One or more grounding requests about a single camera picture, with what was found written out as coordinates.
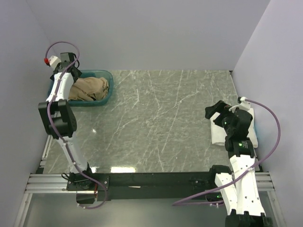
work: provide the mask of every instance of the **teal basket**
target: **teal basket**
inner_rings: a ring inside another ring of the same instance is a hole
[[[88,106],[100,106],[100,105],[105,105],[109,98],[113,94],[114,90],[114,79],[113,75],[106,70],[81,70],[82,75],[80,78],[87,78],[87,77],[96,77],[96,78],[101,78],[104,77],[108,81],[109,85],[109,90],[107,96],[102,99],[102,100],[96,100],[96,101],[75,101],[75,100],[70,100],[68,103],[70,106],[82,106],[82,107],[88,107]],[[48,95],[50,95],[51,91],[53,88],[53,81],[51,82],[50,88],[48,90]]]

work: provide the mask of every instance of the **brown towel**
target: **brown towel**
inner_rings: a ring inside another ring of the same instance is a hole
[[[106,97],[108,93],[108,81],[101,77],[79,78],[70,89],[68,99],[95,101]]]

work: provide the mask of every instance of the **marble table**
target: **marble table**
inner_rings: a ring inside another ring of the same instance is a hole
[[[220,99],[236,104],[227,70],[114,70],[105,106],[72,108],[81,150],[91,167],[136,172],[208,171],[229,165],[224,147],[211,144],[205,107]],[[44,173],[68,172],[52,141]]]

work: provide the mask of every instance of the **white wall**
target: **white wall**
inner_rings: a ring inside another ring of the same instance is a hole
[[[232,70],[269,0],[27,2],[50,41],[79,46],[82,69]]]
[[[271,0],[233,72],[238,94],[262,102],[277,114],[281,142],[265,163],[288,226],[302,226],[303,26],[302,0]],[[276,125],[256,107],[257,152],[276,141]]]
[[[49,42],[23,0],[0,1],[0,226],[13,225],[46,133],[38,103],[51,70],[43,58]]]

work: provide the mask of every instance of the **white cloth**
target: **white cloth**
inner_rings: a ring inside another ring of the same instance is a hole
[[[248,110],[248,112],[252,115],[252,121],[250,124],[250,128],[248,129],[248,137],[250,138],[254,148],[257,148],[258,140],[257,140],[256,132],[254,129],[254,126],[255,126],[254,109],[251,108],[250,110]],[[212,144],[224,146],[226,132],[225,132],[224,128],[219,127],[218,125],[215,125],[213,122],[213,120],[216,119],[217,116],[219,116],[219,113],[215,113],[210,118],[210,130],[211,130],[211,134],[212,134]]]

